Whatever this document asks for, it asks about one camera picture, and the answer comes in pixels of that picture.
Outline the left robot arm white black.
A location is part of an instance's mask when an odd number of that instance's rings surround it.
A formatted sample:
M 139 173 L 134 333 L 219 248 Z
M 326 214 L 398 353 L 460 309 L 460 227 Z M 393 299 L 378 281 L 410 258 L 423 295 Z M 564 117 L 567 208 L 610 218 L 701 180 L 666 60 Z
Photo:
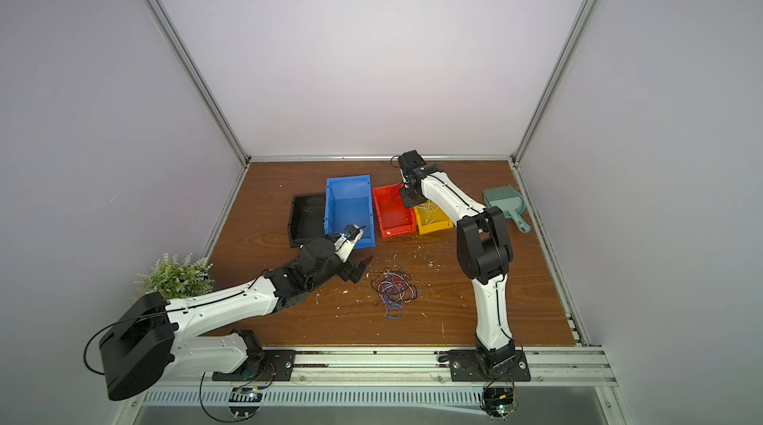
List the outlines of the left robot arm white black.
M 173 300 L 159 293 L 143 295 L 93 336 L 108 398 L 129 399 L 165 377 L 259 373 L 262 351 L 253 333 L 213 339 L 210 332 L 294 307 L 334 277 L 359 282 L 367 265 L 354 263 L 350 255 L 364 233 L 350 224 L 339 234 L 312 238 L 294 260 L 238 286 Z

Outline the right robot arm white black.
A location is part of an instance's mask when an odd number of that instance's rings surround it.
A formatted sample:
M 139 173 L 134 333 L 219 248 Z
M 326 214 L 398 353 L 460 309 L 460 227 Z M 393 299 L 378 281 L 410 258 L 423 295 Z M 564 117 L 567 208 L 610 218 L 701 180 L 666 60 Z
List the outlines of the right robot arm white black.
M 514 254 L 503 212 L 473 200 L 436 164 L 403 155 L 399 168 L 403 177 L 399 192 L 406 207 L 429 201 L 454 222 L 457 260 L 475 295 L 478 358 L 489 371 L 506 365 L 517 352 L 506 293 Z

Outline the yellow plastic bin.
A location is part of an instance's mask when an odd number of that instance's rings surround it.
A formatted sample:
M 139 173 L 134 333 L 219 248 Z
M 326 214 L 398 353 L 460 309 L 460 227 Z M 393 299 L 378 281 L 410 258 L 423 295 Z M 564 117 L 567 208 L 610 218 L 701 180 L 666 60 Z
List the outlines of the yellow plastic bin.
M 450 230 L 454 228 L 454 222 L 435 204 L 431 201 L 426 201 L 424 204 L 413 208 L 418 233 L 432 234 L 433 232 L 442 232 L 443 230 Z

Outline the red plastic bin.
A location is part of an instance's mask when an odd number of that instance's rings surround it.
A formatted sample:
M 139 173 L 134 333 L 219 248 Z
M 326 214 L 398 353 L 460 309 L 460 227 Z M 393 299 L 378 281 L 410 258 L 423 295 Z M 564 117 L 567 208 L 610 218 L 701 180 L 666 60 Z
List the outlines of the red plastic bin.
M 372 189 L 380 235 L 384 240 L 407 236 L 417 231 L 413 210 L 403 204 L 402 187 L 402 184 L 395 184 Z

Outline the black plastic bin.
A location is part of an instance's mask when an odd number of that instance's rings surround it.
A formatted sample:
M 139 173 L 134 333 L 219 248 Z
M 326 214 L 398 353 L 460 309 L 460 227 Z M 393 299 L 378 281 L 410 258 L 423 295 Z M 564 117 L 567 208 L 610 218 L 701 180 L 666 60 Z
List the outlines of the black plastic bin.
M 292 248 L 298 248 L 312 238 L 324 234 L 324 194 L 295 195 L 292 198 L 288 222 L 288 240 Z

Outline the blue plastic bin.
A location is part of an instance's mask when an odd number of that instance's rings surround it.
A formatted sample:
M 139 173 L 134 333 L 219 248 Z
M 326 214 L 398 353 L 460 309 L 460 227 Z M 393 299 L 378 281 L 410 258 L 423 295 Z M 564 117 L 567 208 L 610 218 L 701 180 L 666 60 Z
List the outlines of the blue plastic bin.
M 329 178 L 326 181 L 324 232 L 335 234 L 349 224 L 359 226 L 364 231 L 356 249 L 376 246 L 370 175 Z

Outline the green dustpan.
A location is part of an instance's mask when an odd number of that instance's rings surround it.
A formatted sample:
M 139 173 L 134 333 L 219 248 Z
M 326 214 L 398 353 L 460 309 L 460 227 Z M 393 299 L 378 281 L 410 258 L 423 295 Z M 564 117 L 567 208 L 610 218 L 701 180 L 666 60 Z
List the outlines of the green dustpan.
M 523 218 L 526 201 L 512 186 L 487 189 L 483 192 L 483 199 L 488 207 L 499 208 L 505 218 L 510 218 L 523 234 L 528 234 L 532 230 Z

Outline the left controller board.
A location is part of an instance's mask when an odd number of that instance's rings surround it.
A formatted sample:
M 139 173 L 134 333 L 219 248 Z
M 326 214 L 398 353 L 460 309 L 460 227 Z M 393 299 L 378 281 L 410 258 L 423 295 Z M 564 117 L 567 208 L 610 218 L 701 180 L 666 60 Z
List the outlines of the left controller board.
M 228 406 L 232 420 L 245 421 L 251 419 L 259 411 L 264 393 L 252 387 L 236 387 L 230 392 Z

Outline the controller board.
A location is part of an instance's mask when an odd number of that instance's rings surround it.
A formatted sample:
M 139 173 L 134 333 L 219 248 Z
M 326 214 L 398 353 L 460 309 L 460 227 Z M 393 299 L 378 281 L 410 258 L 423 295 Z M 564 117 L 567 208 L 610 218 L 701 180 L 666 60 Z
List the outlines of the controller board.
M 236 387 L 230 392 L 228 406 L 232 420 L 245 421 L 251 419 L 259 411 L 264 393 L 252 387 Z
M 485 387 L 481 395 L 480 408 L 491 418 L 505 419 L 519 408 L 514 387 Z

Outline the small green potted plant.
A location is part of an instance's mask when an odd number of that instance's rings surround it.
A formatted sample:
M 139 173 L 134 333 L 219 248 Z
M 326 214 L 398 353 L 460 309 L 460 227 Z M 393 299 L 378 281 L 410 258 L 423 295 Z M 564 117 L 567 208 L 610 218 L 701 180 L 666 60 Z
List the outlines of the small green potted plant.
M 142 294 L 159 293 L 164 300 L 202 296 L 214 291 L 208 257 L 194 259 L 164 253 L 148 273 L 140 273 L 136 285 Z

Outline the right controller board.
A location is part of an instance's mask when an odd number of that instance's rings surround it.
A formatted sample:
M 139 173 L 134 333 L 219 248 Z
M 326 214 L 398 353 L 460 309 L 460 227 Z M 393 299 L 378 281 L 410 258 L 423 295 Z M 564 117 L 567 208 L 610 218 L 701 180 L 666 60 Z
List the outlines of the right controller board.
M 491 418 L 505 419 L 519 408 L 514 387 L 485 387 L 481 395 L 480 408 Z

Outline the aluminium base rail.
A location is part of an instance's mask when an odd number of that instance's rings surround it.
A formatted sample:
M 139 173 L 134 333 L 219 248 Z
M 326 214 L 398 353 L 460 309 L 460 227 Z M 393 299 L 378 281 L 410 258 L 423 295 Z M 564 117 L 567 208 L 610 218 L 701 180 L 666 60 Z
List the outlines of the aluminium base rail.
M 165 381 L 137 398 L 140 405 L 202 406 L 229 409 L 230 392 L 252 387 L 264 393 L 260 409 L 276 406 L 423 406 L 445 409 L 480 408 L 482 391 L 490 386 L 514 387 L 519 399 L 528 387 L 586 387 L 608 397 L 617 381 L 600 348 L 523 350 L 529 382 L 451 380 L 437 357 L 447 351 L 427 348 L 302 348 L 296 351 L 290 381 L 262 384 L 212 379 Z

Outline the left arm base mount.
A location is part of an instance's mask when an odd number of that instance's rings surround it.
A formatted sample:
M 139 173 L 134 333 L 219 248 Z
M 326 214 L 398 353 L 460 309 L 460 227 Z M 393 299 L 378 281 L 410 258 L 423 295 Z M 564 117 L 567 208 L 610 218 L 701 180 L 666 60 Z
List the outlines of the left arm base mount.
M 234 330 L 230 334 L 236 347 L 244 352 L 244 360 L 236 369 L 213 371 L 213 381 L 290 381 L 296 351 L 289 349 L 267 350 L 250 330 Z

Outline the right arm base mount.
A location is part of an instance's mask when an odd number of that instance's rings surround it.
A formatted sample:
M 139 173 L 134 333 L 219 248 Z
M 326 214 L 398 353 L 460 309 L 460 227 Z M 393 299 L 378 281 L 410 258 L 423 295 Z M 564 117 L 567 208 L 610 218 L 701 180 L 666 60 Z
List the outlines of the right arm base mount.
M 496 352 L 481 349 L 451 350 L 437 357 L 439 365 L 448 367 L 452 381 L 516 381 L 528 383 L 531 377 L 529 362 L 521 350 L 503 348 Z

